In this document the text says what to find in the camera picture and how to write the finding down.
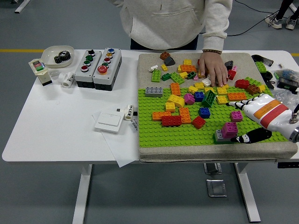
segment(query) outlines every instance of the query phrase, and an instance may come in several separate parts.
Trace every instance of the table leg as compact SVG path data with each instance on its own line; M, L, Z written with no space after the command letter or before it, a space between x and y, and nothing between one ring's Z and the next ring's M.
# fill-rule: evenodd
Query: table leg
M241 186L249 221L251 223L259 223L261 222L261 219L258 214L256 202L254 200L249 179L247 177L247 172L246 172L247 165L248 163L235 163L235 169Z
M83 165L80 167L81 179L79 184L78 196L76 201L76 207L74 212L73 224L83 224L86 201L90 183L90 177L92 172L93 165Z

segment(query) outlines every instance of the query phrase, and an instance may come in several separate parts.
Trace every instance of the white table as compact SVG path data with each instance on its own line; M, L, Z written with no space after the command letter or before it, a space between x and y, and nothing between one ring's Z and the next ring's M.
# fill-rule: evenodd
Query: white table
M50 69L55 73L75 72L85 50L75 50L73 62L66 68ZM258 54L274 60L267 68L277 70L278 63L299 71L292 56L285 51L225 51ZM73 223L84 220L92 164L115 162L101 133L94 131L94 112L119 104L137 103L138 56L141 51L122 51L122 64L113 91L60 87L58 76L53 84L42 86L36 79L26 103L3 151L3 160L10 163L77 163L82 165L81 181ZM288 161L299 161L296 153ZM259 222L259 214L247 178L245 166L236 164L249 220Z

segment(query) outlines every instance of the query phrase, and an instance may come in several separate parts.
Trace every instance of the person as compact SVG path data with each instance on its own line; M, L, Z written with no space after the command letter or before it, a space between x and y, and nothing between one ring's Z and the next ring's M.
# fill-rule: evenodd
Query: person
M199 70L209 71L211 84L215 79L222 87L227 83L228 71L220 56L224 32L232 0L110 0L122 7L121 22L131 38L131 49L187 49L197 48L197 39L203 34L203 53Z
M268 15L265 22L271 25L275 29L281 29L283 23L283 16L286 13L288 7L293 3L294 0L283 0L278 13ZM293 15L289 16L286 20L286 28L293 30L298 21L299 9L294 12Z

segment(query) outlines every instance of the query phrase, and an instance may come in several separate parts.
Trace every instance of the red stripe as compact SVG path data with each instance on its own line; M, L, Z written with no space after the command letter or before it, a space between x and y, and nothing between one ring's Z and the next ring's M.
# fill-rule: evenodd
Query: red stripe
M279 106L275 107L272 111L270 111L266 116L263 117L261 120L261 125L265 128L268 127L269 123L273 121L278 115L282 114L284 111L288 110L285 105L280 104Z

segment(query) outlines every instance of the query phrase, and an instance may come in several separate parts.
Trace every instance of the shoe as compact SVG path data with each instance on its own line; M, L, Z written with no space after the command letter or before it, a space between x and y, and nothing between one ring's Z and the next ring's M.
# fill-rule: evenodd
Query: shoe
M286 27L285 28L293 30L295 28L295 25L296 25L297 21L298 21L298 18L296 20L291 20L291 17L289 17L286 20Z
M265 22L271 25L275 29L281 29L282 28L282 19L277 20L276 19L277 14L268 15L265 19Z

